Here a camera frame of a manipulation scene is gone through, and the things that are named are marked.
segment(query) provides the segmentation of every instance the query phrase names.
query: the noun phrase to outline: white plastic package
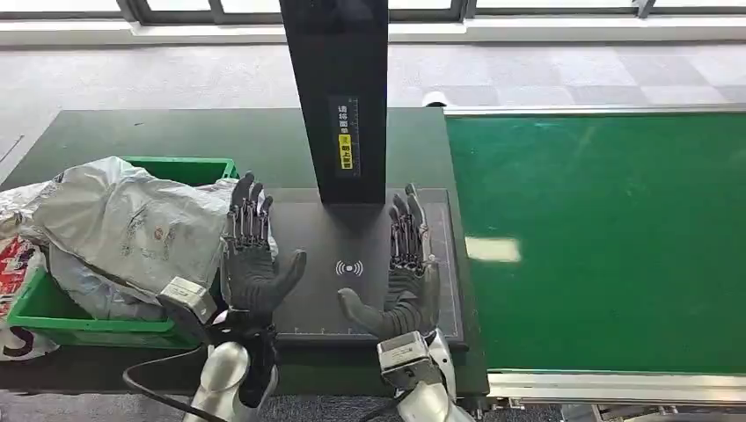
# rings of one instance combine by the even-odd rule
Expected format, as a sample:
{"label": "white plastic package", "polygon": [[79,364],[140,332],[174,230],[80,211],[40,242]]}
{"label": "white plastic package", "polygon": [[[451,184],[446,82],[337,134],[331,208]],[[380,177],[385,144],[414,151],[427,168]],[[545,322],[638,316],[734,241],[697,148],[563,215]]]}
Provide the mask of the white plastic package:
{"label": "white plastic package", "polygon": [[66,170],[33,221],[51,244],[131,287],[125,293],[157,303],[177,276],[210,287],[235,183],[194,188],[111,156]]}
{"label": "white plastic package", "polygon": [[35,183],[0,192],[0,239],[21,235],[37,244],[47,237],[33,223],[33,212],[55,190],[53,182]]}
{"label": "white plastic package", "polygon": [[163,321],[165,309],[124,293],[130,287],[117,286],[96,274],[78,258],[49,245],[49,271],[73,302],[95,319],[118,321]]}

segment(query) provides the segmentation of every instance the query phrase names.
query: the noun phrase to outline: plastic bag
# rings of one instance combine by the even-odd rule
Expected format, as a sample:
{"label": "plastic bag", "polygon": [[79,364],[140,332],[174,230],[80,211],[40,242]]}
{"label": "plastic bag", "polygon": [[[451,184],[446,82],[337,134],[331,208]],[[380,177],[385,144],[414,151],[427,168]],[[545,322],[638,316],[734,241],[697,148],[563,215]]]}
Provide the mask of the plastic bag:
{"label": "plastic bag", "polygon": [[21,327],[10,327],[6,317],[18,294],[44,267],[39,249],[17,236],[0,242],[0,361],[29,360],[53,352],[58,345]]}
{"label": "plastic bag", "polygon": [[[157,303],[177,276],[210,287],[235,184],[194,188],[112,156],[66,170],[33,220],[50,243],[132,288],[125,293]],[[270,245],[276,255],[274,239]]]}
{"label": "plastic bag", "polygon": [[21,235],[37,244],[47,244],[47,237],[34,224],[32,215],[54,191],[54,183],[43,182],[0,192],[0,239]]}
{"label": "plastic bag", "polygon": [[53,244],[49,246],[49,271],[70,299],[95,319],[165,320],[163,308],[122,293],[128,287],[112,287],[110,280]]}

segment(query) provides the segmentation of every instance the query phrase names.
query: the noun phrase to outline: cable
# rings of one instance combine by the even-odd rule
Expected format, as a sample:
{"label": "cable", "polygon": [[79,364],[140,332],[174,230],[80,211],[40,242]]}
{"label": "cable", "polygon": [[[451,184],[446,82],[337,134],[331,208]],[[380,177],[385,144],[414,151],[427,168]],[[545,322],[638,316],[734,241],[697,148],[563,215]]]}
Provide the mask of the cable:
{"label": "cable", "polygon": [[375,418],[378,418],[379,416],[383,416],[385,413],[388,413],[389,411],[393,411],[394,409],[396,409],[396,406],[398,406],[399,403],[401,403],[402,400],[404,400],[407,396],[412,394],[413,391],[414,391],[413,389],[410,389],[408,391],[401,393],[398,397],[394,397],[394,399],[391,400],[389,403],[367,413],[365,416],[360,418],[358,422],[368,422],[371,419],[375,419]]}
{"label": "cable", "polygon": [[149,362],[143,362],[143,363],[139,363],[137,365],[134,365],[132,367],[128,367],[121,374],[121,379],[130,388],[136,389],[137,391],[143,393],[143,395],[145,395],[146,397],[152,398],[153,400],[155,400],[155,401],[157,401],[159,403],[165,404],[167,406],[171,406],[174,409],[179,409],[180,411],[185,411],[186,413],[191,413],[191,414],[193,414],[193,415],[195,415],[195,416],[197,416],[199,418],[203,418],[203,419],[207,420],[208,422],[227,422],[225,419],[218,418],[215,415],[211,415],[211,414],[207,413],[206,411],[204,411],[202,409],[197,409],[196,407],[192,407],[189,404],[181,403],[179,400],[175,400],[173,398],[166,397],[166,396],[163,396],[161,394],[158,394],[157,392],[153,391],[152,389],[148,389],[148,388],[142,386],[142,384],[140,384],[139,382],[136,382],[135,380],[133,380],[132,377],[129,375],[130,371],[139,369],[141,367],[147,367],[148,365],[154,365],[154,364],[158,364],[158,363],[164,363],[164,362],[167,362],[169,360],[176,360],[176,359],[180,359],[180,358],[185,358],[187,356],[191,356],[192,354],[197,353],[200,350],[202,350],[202,348],[203,347],[197,347],[196,349],[190,350],[189,352],[186,352],[186,353],[177,354],[177,355],[174,355],[174,356],[168,356],[168,357],[162,358],[162,359],[151,360]]}

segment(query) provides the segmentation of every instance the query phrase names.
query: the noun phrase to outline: green plastic crate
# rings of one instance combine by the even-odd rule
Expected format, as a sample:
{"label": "green plastic crate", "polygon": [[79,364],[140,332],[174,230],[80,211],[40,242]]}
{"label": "green plastic crate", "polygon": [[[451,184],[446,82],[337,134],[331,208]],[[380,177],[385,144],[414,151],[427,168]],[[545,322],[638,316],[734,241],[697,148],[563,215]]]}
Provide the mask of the green plastic crate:
{"label": "green plastic crate", "polygon": [[8,324],[25,327],[61,346],[191,349],[199,344],[182,334],[170,319],[157,323],[93,319],[41,269],[21,292]]}
{"label": "green plastic crate", "polygon": [[[190,186],[238,177],[236,165],[230,159],[154,156],[125,156],[122,159],[143,167],[157,178]],[[219,285],[213,283],[213,295],[220,295]],[[8,315],[8,323],[38,332],[61,346],[190,349],[199,344],[196,339],[182,333],[171,319],[156,323],[93,319],[43,270],[37,271],[20,294]]]}
{"label": "green plastic crate", "polygon": [[143,167],[157,178],[190,186],[210,185],[220,178],[238,178],[236,165],[228,158],[123,156],[121,159]]}

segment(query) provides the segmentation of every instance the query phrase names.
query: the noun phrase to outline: vertical black panel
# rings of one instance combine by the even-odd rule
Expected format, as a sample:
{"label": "vertical black panel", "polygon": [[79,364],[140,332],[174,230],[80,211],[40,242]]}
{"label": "vertical black panel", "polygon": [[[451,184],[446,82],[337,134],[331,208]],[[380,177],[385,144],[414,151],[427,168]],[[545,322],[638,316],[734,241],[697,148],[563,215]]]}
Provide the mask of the vertical black panel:
{"label": "vertical black panel", "polygon": [[388,0],[281,0],[324,203],[383,203]]}

